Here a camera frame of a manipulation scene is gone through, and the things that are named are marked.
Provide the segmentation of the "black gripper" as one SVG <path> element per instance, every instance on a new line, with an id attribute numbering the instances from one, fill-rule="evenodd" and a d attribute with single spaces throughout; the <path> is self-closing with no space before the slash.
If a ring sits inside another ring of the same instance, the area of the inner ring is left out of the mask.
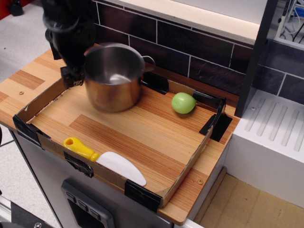
<path id="1" fill-rule="evenodd" d="M 95 26 L 90 0 L 43 0 L 43 22 L 65 88 L 81 86 L 85 79 L 85 52 L 94 44 Z"/>

